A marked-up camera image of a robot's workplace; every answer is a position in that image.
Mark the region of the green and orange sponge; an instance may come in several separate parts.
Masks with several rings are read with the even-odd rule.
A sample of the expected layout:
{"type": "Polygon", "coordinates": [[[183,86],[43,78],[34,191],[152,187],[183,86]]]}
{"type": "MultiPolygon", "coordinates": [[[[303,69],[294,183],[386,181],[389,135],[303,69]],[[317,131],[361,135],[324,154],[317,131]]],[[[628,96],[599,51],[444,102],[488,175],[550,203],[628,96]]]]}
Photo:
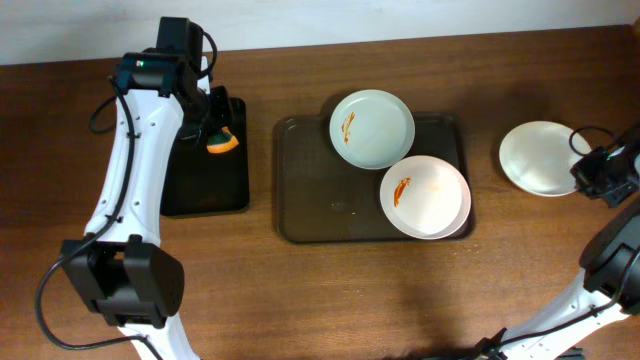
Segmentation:
{"type": "Polygon", "coordinates": [[[214,132],[208,137],[206,149],[210,154],[223,154],[239,145],[239,140],[228,126],[214,132]]]}

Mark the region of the white plate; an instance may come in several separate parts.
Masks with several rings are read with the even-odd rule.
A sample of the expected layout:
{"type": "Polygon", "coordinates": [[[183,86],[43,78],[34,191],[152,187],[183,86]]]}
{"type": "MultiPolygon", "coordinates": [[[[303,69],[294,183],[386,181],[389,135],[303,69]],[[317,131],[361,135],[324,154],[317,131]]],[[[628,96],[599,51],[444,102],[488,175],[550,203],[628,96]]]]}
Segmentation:
{"type": "Polygon", "coordinates": [[[472,206],[462,173],[444,160],[425,155],[393,165],[382,178],[379,201],[396,229],[422,240],[443,239],[461,229],[472,206]]]}
{"type": "Polygon", "coordinates": [[[560,197],[577,191],[571,168],[588,142],[573,129],[550,121],[521,124],[502,139],[498,158],[503,172],[518,188],[541,197],[560,197]]]}

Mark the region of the pale green top plate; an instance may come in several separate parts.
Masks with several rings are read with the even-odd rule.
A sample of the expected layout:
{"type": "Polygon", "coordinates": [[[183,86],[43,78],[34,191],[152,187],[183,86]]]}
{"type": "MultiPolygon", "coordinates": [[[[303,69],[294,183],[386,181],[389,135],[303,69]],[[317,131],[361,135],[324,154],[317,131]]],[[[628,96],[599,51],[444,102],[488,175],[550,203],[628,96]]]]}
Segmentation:
{"type": "Polygon", "coordinates": [[[415,120],[403,101],[382,90],[346,96],[333,110],[330,141],[349,164],[367,170],[390,167],[403,159],[415,139],[415,120]]]}

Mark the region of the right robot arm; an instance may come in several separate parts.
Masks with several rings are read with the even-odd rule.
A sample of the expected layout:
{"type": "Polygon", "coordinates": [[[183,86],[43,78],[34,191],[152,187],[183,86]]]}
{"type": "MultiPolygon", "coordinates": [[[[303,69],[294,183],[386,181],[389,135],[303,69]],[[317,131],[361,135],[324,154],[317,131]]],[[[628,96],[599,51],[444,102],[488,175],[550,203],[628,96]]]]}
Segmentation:
{"type": "MultiPolygon", "coordinates": [[[[504,172],[528,185],[567,185],[616,207],[639,189],[639,144],[580,156],[563,145],[550,154],[501,151],[504,172]]],[[[639,203],[633,201],[587,244],[574,281],[527,322],[484,338],[473,359],[579,359],[576,343],[639,313],[639,203]]]]}

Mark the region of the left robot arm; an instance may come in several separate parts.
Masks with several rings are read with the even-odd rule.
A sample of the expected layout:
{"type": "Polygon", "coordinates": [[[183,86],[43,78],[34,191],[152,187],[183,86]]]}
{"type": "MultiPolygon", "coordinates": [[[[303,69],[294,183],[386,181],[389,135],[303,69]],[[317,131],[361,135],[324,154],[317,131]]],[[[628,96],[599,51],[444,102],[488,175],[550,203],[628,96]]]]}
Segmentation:
{"type": "Polygon", "coordinates": [[[187,18],[164,17],[154,47],[127,53],[110,83],[115,138],[99,202],[80,240],[54,264],[89,311],[143,359],[194,359],[179,316],[184,268],[160,247],[161,198],[175,141],[235,143],[224,87],[210,87],[211,39],[187,18]]]}

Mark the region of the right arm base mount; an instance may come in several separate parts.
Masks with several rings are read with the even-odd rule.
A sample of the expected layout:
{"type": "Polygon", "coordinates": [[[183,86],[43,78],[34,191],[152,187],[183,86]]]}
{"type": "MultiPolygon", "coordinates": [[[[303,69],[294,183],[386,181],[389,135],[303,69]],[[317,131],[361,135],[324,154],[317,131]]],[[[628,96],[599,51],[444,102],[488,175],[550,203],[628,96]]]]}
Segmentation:
{"type": "MultiPolygon", "coordinates": [[[[435,356],[435,357],[422,357],[421,360],[469,360],[468,356],[435,356]]],[[[571,348],[565,353],[561,354],[556,360],[585,360],[585,355],[582,348],[571,348]]]]}

